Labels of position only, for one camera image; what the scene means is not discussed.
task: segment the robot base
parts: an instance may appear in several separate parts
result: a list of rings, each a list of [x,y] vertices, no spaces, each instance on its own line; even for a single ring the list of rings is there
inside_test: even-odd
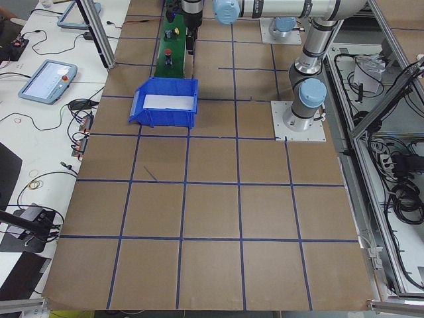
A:
[[[292,106],[291,101],[271,101],[272,120],[274,122],[274,134],[277,141],[298,142],[325,142],[325,133],[322,121],[314,121],[311,128],[305,132],[295,132],[289,129],[283,121],[286,109]]]
[[[302,39],[300,38],[299,31],[291,31],[290,34],[284,38],[276,38],[270,34],[270,24],[273,18],[260,18],[260,33],[262,35],[262,43],[269,44],[289,44],[301,45]]]

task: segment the yellow object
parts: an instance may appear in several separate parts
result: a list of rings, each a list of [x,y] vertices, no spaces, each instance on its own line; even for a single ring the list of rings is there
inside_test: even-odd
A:
[[[94,311],[51,311],[50,318],[94,318]]]

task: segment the blue joint cap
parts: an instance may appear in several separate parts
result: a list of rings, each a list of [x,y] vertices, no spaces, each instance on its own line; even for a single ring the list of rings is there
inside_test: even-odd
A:
[[[280,32],[289,32],[296,27],[296,18],[278,17],[276,18],[276,29]]]
[[[308,108],[318,108],[324,103],[326,96],[327,88],[319,79],[308,78],[300,85],[300,101]]]
[[[237,0],[213,0],[215,19],[222,25],[231,25],[240,15],[240,6]]]

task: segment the white work surface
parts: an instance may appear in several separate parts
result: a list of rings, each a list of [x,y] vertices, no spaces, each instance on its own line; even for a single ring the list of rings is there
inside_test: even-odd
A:
[[[121,30],[113,25],[106,25],[106,21],[113,21],[118,26],[121,25],[125,19],[130,0],[97,0],[97,2],[102,5],[100,17],[107,35],[119,37]],[[68,5],[69,3],[55,4],[50,9],[64,12]],[[57,20],[58,15],[35,11],[25,25],[23,33],[37,29],[46,31],[48,40],[36,47],[40,53],[58,52],[71,48],[75,37],[85,32],[84,30],[59,28],[56,25]],[[31,76],[47,59],[75,64],[78,67],[78,73],[70,87],[53,105],[19,98],[18,91],[27,79],[21,76],[2,76],[0,79],[0,120],[11,113],[21,113],[31,116],[40,129],[55,127],[60,122],[60,109],[63,105],[74,99],[89,98],[102,89],[107,79],[107,70],[101,63],[94,42],[86,41],[82,36],[77,39],[76,48],[73,50],[45,56],[39,56],[31,48],[32,45],[44,38],[43,32],[31,33],[26,35],[25,38],[28,38],[30,43],[20,60],[10,62],[9,65],[7,65],[7,62],[3,62],[1,66],[7,66],[2,68],[0,73],[18,72]],[[115,51],[117,40],[110,39],[109,42]],[[101,92],[93,100],[98,101],[100,96]],[[19,192],[34,177],[47,172],[70,172],[61,166],[60,162],[72,165],[76,171],[79,170],[80,161],[71,157],[71,141],[67,135],[67,128],[71,119],[72,116],[68,108],[65,107],[62,124],[51,131],[36,130],[31,120],[22,115],[12,115],[0,121],[0,142],[23,161],[21,173],[10,200],[11,205],[17,204]],[[78,126],[79,124],[73,121],[70,126],[70,134],[78,131]],[[43,181],[42,187],[35,190],[26,189],[20,203],[22,205],[36,203],[51,207],[65,216],[76,179],[67,174],[52,174],[41,178],[41,180]],[[16,209],[16,206],[11,206],[7,208],[7,211],[12,213]],[[56,216],[54,222],[56,224],[61,223],[59,216]],[[6,228],[6,224],[0,224],[0,231],[5,231]],[[44,252],[40,255],[52,258],[55,249],[55,242],[48,243]],[[20,255],[20,253],[0,253],[0,286],[6,280]],[[49,270],[50,267],[37,285],[36,290],[38,292],[43,290]],[[40,296],[33,293],[32,297],[38,298]]]
[[[96,2],[101,3],[102,9],[99,16],[107,36],[118,38],[121,30],[119,28],[115,28],[113,25],[107,25],[106,21],[111,21],[117,26],[121,26],[128,9],[129,0],[96,0]],[[68,6],[69,3],[58,3],[53,5],[50,10],[64,12]],[[42,6],[38,4],[36,8],[42,9]],[[34,48],[40,54],[60,52],[71,48],[74,45],[75,37],[86,31],[60,28],[56,24],[58,22],[58,18],[59,15],[54,13],[35,11],[22,29],[23,34],[35,30],[44,30],[47,33],[47,40],[36,45]],[[19,61],[10,62],[9,65],[7,65],[7,62],[3,62],[0,67],[5,65],[7,66],[2,68],[0,73],[18,72],[31,76],[40,67],[43,61],[49,59],[75,64],[78,67],[78,74],[74,81],[85,83],[106,82],[107,70],[103,67],[94,41],[85,40],[83,36],[80,36],[76,40],[76,47],[73,50],[60,54],[47,54],[41,56],[32,50],[32,46],[38,41],[45,39],[44,33],[29,33],[25,35],[25,38],[29,39],[30,42],[25,48],[22,56],[19,58]],[[115,51],[118,40],[110,38],[109,43],[111,44],[112,50]],[[25,78],[1,77],[0,80],[22,81],[25,80]]]

